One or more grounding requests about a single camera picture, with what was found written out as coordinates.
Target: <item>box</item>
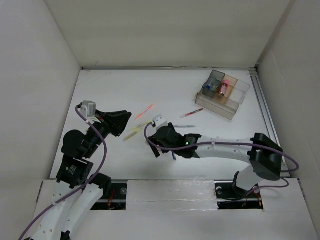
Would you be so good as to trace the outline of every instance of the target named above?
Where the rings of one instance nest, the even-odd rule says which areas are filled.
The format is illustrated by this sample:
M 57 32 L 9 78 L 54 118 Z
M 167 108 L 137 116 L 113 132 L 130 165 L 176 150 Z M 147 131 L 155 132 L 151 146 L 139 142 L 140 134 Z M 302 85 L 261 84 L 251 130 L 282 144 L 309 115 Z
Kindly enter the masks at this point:
M 216 77 L 215 82 L 210 89 L 207 89 L 205 85 L 203 85 L 200 92 L 196 95 L 195 103 L 232 120 L 237 113 L 240 104 L 244 102 L 250 85 L 216 70 L 211 72 L 209 79 L 213 76 L 219 77 Z M 230 81 L 230 85 L 227 88 L 225 96 L 222 96 L 218 93 L 218 90 L 221 82 L 225 79 Z

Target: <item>orange marker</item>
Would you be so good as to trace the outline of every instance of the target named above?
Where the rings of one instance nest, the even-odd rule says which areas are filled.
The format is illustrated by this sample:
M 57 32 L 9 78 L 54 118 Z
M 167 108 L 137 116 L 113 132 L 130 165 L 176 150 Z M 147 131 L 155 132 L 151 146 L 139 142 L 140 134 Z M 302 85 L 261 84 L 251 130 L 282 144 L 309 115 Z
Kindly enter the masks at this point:
M 136 116 L 134 120 L 137 120 L 138 118 L 140 118 L 143 114 L 145 114 L 153 106 L 154 106 L 154 104 L 151 104 L 150 106 L 148 106 L 148 108 L 146 110 L 144 110 L 142 113 L 140 113 L 138 116 Z

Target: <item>red pen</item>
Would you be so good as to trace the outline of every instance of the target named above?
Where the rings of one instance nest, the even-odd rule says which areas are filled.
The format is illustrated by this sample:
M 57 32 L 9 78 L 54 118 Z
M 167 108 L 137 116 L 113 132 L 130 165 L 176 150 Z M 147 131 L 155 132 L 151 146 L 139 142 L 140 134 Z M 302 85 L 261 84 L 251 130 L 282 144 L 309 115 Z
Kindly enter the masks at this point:
M 181 115 L 180 118 L 183 119 L 183 118 L 188 117 L 188 116 L 190 116 L 190 115 L 192 115 L 192 114 L 196 114 L 196 113 L 198 113 L 198 112 L 201 112 L 202 110 L 204 110 L 204 108 L 200 108 L 200 109 L 198 109 L 198 110 L 195 110 L 195 111 L 189 112 L 189 113 L 187 113 L 187 114 Z
M 137 120 L 138 118 L 140 118 L 143 114 L 145 114 L 153 106 L 154 106 L 154 104 L 151 104 L 150 106 L 148 106 L 148 108 L 146 110 L 144 110 L 142 113 L 140 113 L 138 116 L 136 116 L 134 120 Z

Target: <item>tabletop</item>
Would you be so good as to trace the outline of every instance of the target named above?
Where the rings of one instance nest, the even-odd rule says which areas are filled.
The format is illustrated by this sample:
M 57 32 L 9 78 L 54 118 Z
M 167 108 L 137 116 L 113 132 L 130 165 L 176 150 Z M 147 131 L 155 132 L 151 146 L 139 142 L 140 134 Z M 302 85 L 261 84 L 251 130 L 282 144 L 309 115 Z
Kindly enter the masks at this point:
M 243 170 L 247 164 L 223 158 L 184 159 L 171 154 L 155 158 L 146 144 L 143 132 L 127 141 L 129 128 L 157 115 L 162 115 L 174 125 L 195 125 L 195 128 L 177 128 L 182 135 L 195 133 L 211 138 L 245 139 L 255 133 L 268 136 L 265 120 L 257 100 L 255 89 L 247 70 L 221 70 L 251 87 L 244 102 L 240 105 L 233 120 L 228 120 L 205 109 L 194 115 L 180 118 L 181 115 L 201 107 L 195 104 L 196 93 L 208 79 L 212 69 L 159 69 L 159 70 L 82 70 L 74 90 L 71 105 L 63 128 L 58 151 L 50 177 L 56 178 L 63 154 L 63 137 L 70 130 L 85 133 L 86 125 L 76 114 L 75 106 L 84 100 L 96 102 L 102 112 L 127 110 L 132 113 L 126 130 L 120 137 L 109 135 L 106 162 L 101 173 L 114 180 L 185 180 L 185 179 L 233 179 L 235 172 Z M 135 117 L 149 105 L 154 107 L 142 117 Z M 101 146 L 90 158 L 95 171 L 103 157 Z

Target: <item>pen cap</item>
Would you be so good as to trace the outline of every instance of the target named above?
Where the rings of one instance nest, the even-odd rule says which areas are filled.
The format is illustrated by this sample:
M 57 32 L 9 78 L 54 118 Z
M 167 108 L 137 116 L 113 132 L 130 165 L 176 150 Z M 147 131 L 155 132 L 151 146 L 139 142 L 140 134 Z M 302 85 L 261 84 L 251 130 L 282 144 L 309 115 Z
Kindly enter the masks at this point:
M 228 79 L 225 79 L 222 81 L 222 84 L 227 84 L 228 86 L 230 85 L 230 81 Z

